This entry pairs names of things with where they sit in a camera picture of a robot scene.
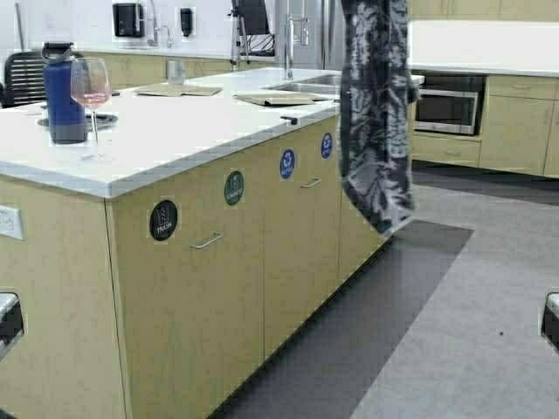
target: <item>gray floor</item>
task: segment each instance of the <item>gray floor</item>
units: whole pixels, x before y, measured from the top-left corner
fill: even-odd
[[[559,290],[559,210],[416,186],[418,218],[472,229],[352,419],[557,418],[559,356],[539,335]]]
[[[215,417],[350,417],[471,234],[410,224]]]
[[[559,183],[414,178],[417,221],[216,417],[557,418],[539,327],[559,292]]]

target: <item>blue sticker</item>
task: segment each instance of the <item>blue sticker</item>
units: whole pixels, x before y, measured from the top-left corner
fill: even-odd
[[[279,173],[284,179],[289,179],[295,170],[295,152],[288,149],[283,152],[279,162]]]
[[[334,139],[331,133],[324,135],[322,139],[321,154],[323,159],[327,159],[332,155],[332,150],[334,149]]]

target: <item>gray towel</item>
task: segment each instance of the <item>gray towel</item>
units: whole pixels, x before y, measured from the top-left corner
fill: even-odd
[[[406,0],[342,0],[342,186],[383,236],[414,210],[407,106],[418,98],[407,68]]]

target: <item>circular sticker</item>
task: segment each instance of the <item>circular sticker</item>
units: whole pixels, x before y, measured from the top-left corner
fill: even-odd
[[[334,139],[331,133],[324,135],[321,145],[321,154],[323,159],[327,159],[332,155],[332,150],[334,149]]]
[[[284,179],[289,179],[295,170],[295,152],[288,149],[283,152],[279,162],[279,173]]]
[[[158,242],[163,242],[173,235],[178,222],[178,211],[171,201],[158,203],[149,218],[149,231]]]
[[[228,205],[237,205],[245,193],[245,178],[239,171],[233,172],[225,181],[225,201]]]

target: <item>dark floor mat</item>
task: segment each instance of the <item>dark floor mat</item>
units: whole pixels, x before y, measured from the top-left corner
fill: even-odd
[[[559,179],[414,161],[413,181],[434,188],[559,205]]]
[[[398,232],[214,418],[349,418],[471,235]]]

